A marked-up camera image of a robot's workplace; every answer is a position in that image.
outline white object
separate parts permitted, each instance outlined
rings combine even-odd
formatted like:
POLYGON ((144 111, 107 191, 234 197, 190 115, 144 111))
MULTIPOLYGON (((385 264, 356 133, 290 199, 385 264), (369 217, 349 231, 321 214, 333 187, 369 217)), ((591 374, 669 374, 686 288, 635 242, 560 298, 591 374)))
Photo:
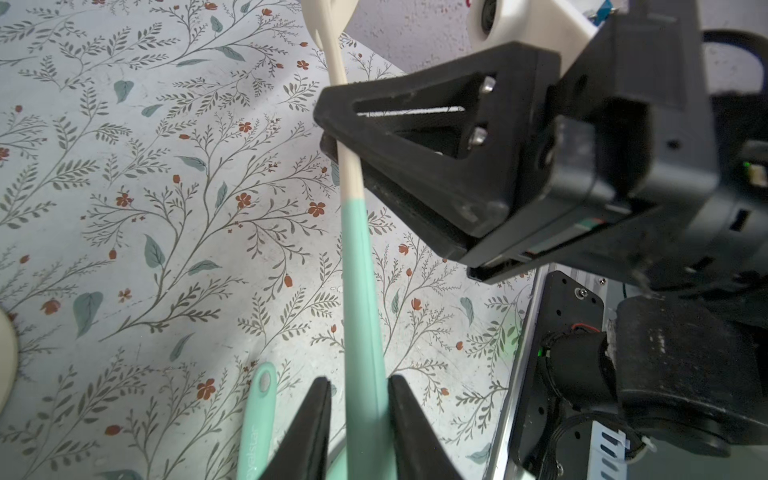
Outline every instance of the white object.
POLYGON ((627 480, 624 449, 627 435, 614 432, 600 422, 592 422, 589 441, 587 480, 627 480))
POLYGON ((8 315, 0 310, 0 412, 11 395, 18 367, 18 340, 8 315))
POLYGON ((560 75, 571 67, 598 30, 568 0, 497 0, 493 26, 485 34, 481 27, 484 3, 472 2, 467 15, 472 50, 510 41, 547 48, 561 56, 560 75))
MULTIPOLYGON (((326 55, 331 85, 346 84, 339 36, 349 23, 357 2, 358 0, 305 0, 301 3, 306 29, 310 31, 317 48, 326 55)), ((337 144, 342 202, 364 199, 360 157, 341 142, 337 144)))

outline mint green silicone spatula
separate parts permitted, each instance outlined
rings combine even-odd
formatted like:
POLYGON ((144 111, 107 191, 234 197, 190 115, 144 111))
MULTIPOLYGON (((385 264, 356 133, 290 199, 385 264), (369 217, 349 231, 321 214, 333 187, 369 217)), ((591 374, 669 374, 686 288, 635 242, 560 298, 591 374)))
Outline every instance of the mint green silicone spatula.
POLYGON ((243 431, 240 433, 237 480, 257 480, 266 468, 272 443, 276 399, 275 365, 262 363, 253 374, 248 391, 243 431))
MULTIPOLYGON (((339 35, 357 0, 303 0, 304 21, 323 50, 331 85, 346 83, 339 35)), ((360 157, 340 142, 342 279, 346 352, 346 448, 350 478, 396 478, 389 398, 360 157)))

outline red wire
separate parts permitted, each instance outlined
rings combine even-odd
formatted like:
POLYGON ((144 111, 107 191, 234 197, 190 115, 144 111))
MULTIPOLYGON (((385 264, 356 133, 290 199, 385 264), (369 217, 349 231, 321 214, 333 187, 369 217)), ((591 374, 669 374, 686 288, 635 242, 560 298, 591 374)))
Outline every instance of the red wire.
POLYGON ((571 325, 571 330, 576 330, 578 327, 583 327, 595 333, 600 333, 599 329, 594 328, 592 325, 587 325, 586 323, 574 323, 573 325, 571 325))

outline black mounting plate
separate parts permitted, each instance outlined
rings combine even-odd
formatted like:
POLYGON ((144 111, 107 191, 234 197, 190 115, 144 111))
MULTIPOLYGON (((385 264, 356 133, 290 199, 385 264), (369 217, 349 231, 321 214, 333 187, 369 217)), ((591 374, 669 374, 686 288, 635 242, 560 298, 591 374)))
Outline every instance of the black mounting plate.
MULTIPOLYGON (((576 296, 576 291, 585 289, 576 280, 561 271, 547 275, 544 292, 541 295, 541 307, 536 322, 532 352, 541 349, 541 343, 548 333, 569 333, 575 323, 583 323, 602 329, 603 300, 587 290, 583 300, 576 296)), ((548 388, 541 374, 543 359, 531 354, 525 373, 525 381, 520 395, 520 406, 515 419, 515 425, 523 425, 515 429, 510 438, 510 458, 518 465, 538 464, 540 458, 532 458, 536 453, 550 411, 551 399, 548 398, 548 388)), ((575 412, 566 409, 565 416, 575 412)), ((557 447, 557 459, 563 466, 563 476, 558 480, 582 480, 586 477, 591 424, 579 425, 562 437, 557 447)))

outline screw head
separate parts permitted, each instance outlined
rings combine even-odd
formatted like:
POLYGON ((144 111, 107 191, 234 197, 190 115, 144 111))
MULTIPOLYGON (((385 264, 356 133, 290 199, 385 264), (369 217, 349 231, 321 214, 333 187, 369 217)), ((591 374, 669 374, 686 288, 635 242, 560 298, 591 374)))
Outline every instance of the screw head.
POLYGON ((471 149, 472 147, 479 147, 485 143, 485 139, 487 137, 487 130, 485 130, 483 127, 475 127, 475 129, 472 131, 472 134, 469 135, 469 145, 467 148, 471 149))
POLYGON ((493 77, 485 77, 480 85, 480 95, 489 94, 493 91, 493 87, 496 86, 496 79, 493 77))

